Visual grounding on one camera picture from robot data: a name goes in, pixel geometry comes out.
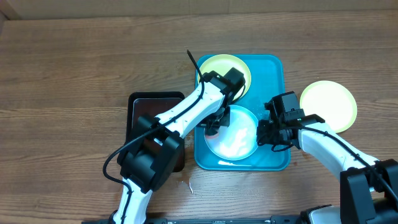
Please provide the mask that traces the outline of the light blue plate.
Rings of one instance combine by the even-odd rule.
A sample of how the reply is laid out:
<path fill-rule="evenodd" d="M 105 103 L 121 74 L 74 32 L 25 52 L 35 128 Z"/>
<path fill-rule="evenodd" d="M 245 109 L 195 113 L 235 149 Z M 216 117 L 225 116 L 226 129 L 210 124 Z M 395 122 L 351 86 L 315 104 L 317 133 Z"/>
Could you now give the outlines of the light blue plate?
<path fill-rule="evenodd" d="M 230 106 L 230 124 L 220 127 L 215 139 L 206 139 L 210 150 L 218 157 L 238 161 L 249 157 L 257 149 L 256 131 L 258 119 L 248 109 Z"/>

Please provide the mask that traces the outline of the yellow-green plate with sauce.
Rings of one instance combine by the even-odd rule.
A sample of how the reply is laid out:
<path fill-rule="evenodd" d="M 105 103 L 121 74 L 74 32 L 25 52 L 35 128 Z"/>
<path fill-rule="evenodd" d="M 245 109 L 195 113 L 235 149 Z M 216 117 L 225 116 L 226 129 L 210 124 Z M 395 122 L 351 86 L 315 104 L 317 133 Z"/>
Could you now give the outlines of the yellow-green plate with sauce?
<path fill-rule="evenodd" d="M 239 70 L 243 74 L 245 80 L 244 86 L 234 97 L 234 100 L 239 100 L 248 92 L 251 86 L 251 72 L 243 60 L 234 55 L 218 54 L 206 59 L 200 65 L 200 71 L 202 74 L 215 71 L 221 76 L 224 76 L 231 68 Z"/>

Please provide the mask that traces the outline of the green and orange sponge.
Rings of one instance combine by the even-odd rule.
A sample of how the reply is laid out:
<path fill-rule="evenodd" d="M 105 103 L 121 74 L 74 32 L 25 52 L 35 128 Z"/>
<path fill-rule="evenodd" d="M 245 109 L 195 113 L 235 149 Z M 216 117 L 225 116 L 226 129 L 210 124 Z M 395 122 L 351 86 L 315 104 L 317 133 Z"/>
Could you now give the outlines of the green and orange sponge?
<path fill-rule="evenodd" d="M 206 139 L 215 139 L 215 138 L 218 137 L 218 135 L 219 135 L 219 133 L 216 133 L 216 134 L 214 134 L 214 135 L 205 135 L 205 138 L 206 138 Z"/>

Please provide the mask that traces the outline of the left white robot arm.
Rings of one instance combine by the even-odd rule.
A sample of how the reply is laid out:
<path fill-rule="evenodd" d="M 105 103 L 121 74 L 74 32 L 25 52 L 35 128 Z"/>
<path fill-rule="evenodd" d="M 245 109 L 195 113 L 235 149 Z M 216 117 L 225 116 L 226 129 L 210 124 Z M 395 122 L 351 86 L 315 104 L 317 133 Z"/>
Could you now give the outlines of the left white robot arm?
<path fill-rule="evenodd" d="M 225 75 L 215 71 L 200 75 L 195 91 L 172 109 L 150 116 L 143 114 L 132 127 L 132 139 L 112 153 L 121 167 L 123 194 L 119 208 L 109 223 L 144 223 L 153 192 L 169 178 L 184 138 L 195 127 L 214 136 L 220 127 L 229 126 L 229 106 L 235 95 L 244 90 L 244 75 L 230 69 Z"/>

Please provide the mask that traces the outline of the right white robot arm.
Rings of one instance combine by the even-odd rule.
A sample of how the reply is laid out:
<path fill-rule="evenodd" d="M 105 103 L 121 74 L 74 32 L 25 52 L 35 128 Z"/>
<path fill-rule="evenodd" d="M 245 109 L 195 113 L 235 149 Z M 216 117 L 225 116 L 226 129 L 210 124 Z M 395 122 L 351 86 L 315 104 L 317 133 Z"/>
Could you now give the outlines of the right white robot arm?
<path fill-rule="evenodd" d="M 397 223 L 397 161 L 380 161 L 334 133 L 317 115 L 260 120 L 258 145 L 292 146 L 320 161 L 340 183 L 340 206 L 302 211 L 298 223 Z"/>

